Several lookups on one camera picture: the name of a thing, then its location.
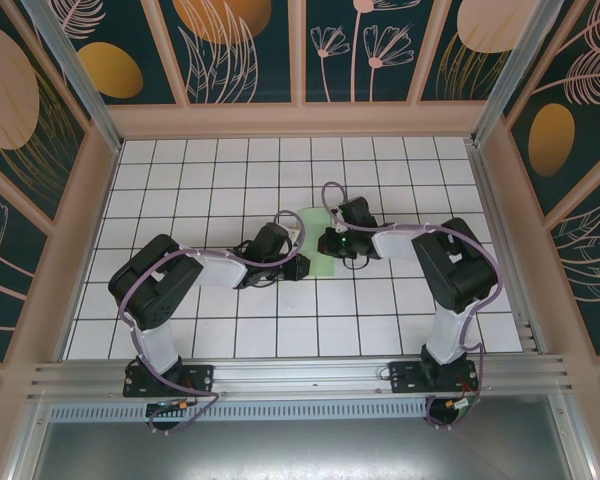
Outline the aluminium corner post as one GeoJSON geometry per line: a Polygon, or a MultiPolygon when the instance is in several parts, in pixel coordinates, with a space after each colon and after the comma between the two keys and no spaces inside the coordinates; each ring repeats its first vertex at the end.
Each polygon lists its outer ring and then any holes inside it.
{"type": "Polygon", "coordinates": [[[64,76],[78,94],[82,105],[118,153],[121,136],[100,92],[80,60],[72,40],[86,40],[106,17],[103,0],[18,0],[32,25],[59,63],[64,76]]]}
{"type": "Polygon", "coordinates": [[[501,74],[471,132],[471,146],[478,149],[489,138],[507,103],[522,81],[544,38],[555,23],[564,0],[539,0],[514,44],[501,74]]]}

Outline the light green cloth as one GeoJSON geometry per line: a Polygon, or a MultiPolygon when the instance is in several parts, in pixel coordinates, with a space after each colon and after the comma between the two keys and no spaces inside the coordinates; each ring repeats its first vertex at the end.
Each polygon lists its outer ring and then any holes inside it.
{"type": "Polygon", "coordinates": [[[319,237],[331,226],[331,218],[323,208],[303,208],[297,214],[304,222],[305,237],[300,253],[310,260],[309,275],[332,277],[335,275],[335,258],[318,251],[319,237]]]}

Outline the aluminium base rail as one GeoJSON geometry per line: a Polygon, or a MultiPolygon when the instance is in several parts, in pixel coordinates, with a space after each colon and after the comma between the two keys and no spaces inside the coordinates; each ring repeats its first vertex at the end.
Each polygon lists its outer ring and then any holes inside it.
{"type": "MultiPolygon", "coordinates": [[[[216,359],[213,391],[229,401],[388,397],[391,357],[216,359]]],[[[84,360],[35,367],[28,398],[49,402],[121,401],[124,360],[84,360]]],[[[573,386],[558,355],[484,357],[482,395],[553,394],[573,386]]]]}

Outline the aluminium side rail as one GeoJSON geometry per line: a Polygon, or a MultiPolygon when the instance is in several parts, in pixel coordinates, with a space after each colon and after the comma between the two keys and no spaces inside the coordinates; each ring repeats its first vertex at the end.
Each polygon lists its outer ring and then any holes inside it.
{"type": "Polygon", "coordinates": [[[523,351],[547,355],[548,348],[522,276],[517,253],[487,162],[479,148],[469,145],[467,152],[499,265],[503,271],[506,293],[514,322],[519,330],[523,351]]]}

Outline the grey metal sheet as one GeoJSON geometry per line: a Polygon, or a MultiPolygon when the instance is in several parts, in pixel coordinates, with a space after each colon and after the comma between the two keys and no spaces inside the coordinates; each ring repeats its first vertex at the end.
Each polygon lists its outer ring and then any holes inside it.
{"type": "Polygon", "coordinates": [[[34,480],[572,480],[552,432],[501,439],[423,421],[53,424],[34,480]]]}

